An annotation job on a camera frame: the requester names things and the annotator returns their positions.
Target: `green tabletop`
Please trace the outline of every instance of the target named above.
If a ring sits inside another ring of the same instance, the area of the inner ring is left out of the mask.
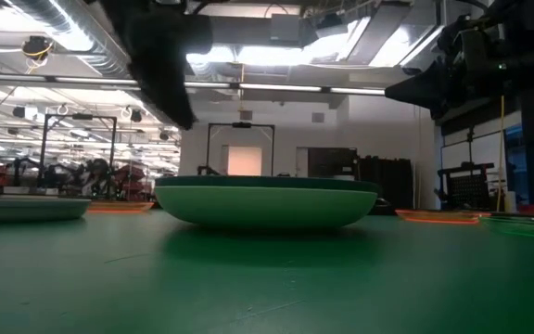
[[[374,216],[286,235],[165,212],[0,225],[0,333],[534,333],[534,238]]]

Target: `orange plate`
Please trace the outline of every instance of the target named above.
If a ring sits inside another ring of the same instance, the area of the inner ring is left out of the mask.
[[[396,210],[401,218],[409,222],[474,225],[479,217],[490,216],[488,212],[449,212],[432,210]]]
[[[113,200],[93,200],[88,208],[90,213],[139,213],[149,210],[153,202],[128,202]]]

